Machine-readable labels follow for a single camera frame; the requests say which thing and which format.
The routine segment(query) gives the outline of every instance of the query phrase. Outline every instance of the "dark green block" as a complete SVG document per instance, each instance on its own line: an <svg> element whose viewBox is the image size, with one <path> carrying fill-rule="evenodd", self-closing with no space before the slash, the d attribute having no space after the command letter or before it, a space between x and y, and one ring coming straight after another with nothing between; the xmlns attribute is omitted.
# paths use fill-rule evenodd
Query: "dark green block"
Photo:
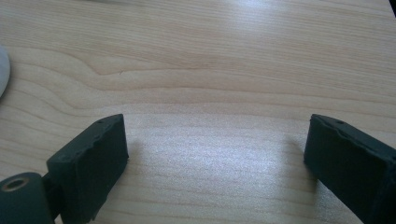
<svg viewBox="0 0 396 224"><path fill-rule="evenodd" d="M341 120L312 115L304 162L366 224L396 222L396 150Z"/></svg>
<svg viewBox="0 0 396 224"><path fill-rule="evenodd" d="M127 160L123 115L96 121L49 158L50 179L65 195L64 223L94 219Z"/></svg>

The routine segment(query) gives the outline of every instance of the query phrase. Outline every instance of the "white object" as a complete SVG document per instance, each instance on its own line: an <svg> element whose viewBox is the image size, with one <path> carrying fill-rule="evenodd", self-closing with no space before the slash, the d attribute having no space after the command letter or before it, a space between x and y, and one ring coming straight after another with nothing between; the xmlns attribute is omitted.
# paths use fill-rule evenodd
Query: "white object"
<svg viewBox="0 0 396 224"><path fill-rule="evenodd" d="M7 51L0 46L0 96L6 89L9 80L9 59Z"/></svg>

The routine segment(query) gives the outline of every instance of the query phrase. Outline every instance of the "wood grain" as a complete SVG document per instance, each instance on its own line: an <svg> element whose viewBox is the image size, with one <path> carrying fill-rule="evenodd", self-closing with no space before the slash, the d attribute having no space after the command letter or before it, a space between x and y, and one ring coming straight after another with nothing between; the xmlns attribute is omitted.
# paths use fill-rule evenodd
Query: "wood grain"
<svg viewBox="0 0 396 224"><path fill-rule="evenodd" d="M387 0L0 0L0 178L123 113L93 223L361 223L304 144L319 113L396 147L395 36Z"/></svg>

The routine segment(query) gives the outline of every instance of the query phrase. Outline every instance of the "wooden table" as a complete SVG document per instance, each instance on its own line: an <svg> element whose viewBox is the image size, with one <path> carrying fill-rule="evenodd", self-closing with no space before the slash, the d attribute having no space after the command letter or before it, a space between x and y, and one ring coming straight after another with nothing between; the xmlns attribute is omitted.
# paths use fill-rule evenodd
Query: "wooden table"
<svg viewBox="0 0 396 224"><path fill-rule="evenodd" d="M361 223L304 145L318 113L396 147L395 36L387 0L0 0L0 178L123 113L93 223Z"/></svg>

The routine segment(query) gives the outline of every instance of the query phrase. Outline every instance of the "clamp jaw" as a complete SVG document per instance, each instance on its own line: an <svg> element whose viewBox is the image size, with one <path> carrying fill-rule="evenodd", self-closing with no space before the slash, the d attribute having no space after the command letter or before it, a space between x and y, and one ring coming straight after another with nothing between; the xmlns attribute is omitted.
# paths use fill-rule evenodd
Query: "clamp jaw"
<svg viewBox="0 0 396 224"><path fill-rule="evenodd" d="M94 219L128 160L123 115L97 120L47 160L49 172L0 182L0 223L65 224Z"/></svg>

